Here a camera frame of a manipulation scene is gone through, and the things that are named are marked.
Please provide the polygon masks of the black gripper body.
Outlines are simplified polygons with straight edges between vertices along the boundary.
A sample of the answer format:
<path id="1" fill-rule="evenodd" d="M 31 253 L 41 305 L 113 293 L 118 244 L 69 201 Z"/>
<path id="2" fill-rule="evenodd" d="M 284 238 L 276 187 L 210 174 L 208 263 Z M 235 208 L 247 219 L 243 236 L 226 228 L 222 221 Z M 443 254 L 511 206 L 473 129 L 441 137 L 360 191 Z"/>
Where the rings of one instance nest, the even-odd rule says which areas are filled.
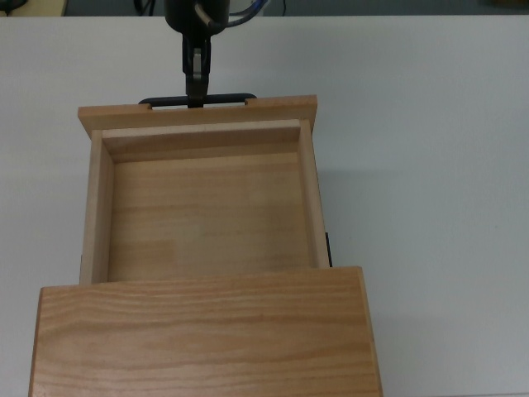
<path id="1" fill-rule="evenodd" d="M 164 15 L 168 25 L 179 33 L 216 35 L 226 28 L 229 5 L 228 0 L 167 0 L 164 1 Z"/>

